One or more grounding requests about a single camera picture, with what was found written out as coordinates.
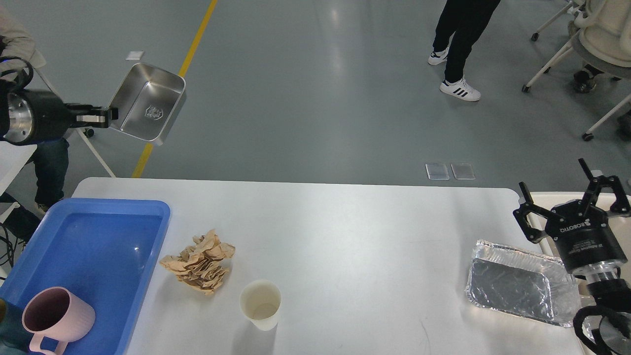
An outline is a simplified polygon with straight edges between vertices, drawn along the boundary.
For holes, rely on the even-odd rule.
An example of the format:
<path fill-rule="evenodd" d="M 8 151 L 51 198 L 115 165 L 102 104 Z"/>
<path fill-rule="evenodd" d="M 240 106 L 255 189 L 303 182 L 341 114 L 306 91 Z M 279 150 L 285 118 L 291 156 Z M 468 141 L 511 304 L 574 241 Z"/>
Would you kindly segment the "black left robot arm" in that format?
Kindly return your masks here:
<path fill-rule="evenodd" d="M 1 74 L 17 74 L 14 81 L 1 81 L 1 140 L 16 146 L 58 140 L 70 128 L 108 128 L 119 118 L 116 107 L 95 107 L 90 104 L 64 103 L 47 90 L 28 90 L 34 75 L 31 63 L 26 68 L 10 69 Z"/>

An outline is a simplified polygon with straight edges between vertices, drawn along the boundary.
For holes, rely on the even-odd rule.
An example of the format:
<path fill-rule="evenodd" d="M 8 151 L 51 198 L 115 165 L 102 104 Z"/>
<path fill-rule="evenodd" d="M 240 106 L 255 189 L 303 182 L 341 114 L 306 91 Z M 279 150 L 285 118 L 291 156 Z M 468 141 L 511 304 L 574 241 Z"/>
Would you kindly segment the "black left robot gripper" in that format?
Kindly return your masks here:
<path fill-rule="evenodd" d="M 68 128 L 108 128 L 118 119 L 118 114 L 116 107 L 65 104 L 50 91 L 9 92 L 5 140 L 15 145 L 56 140 L 63 137 Z"/>

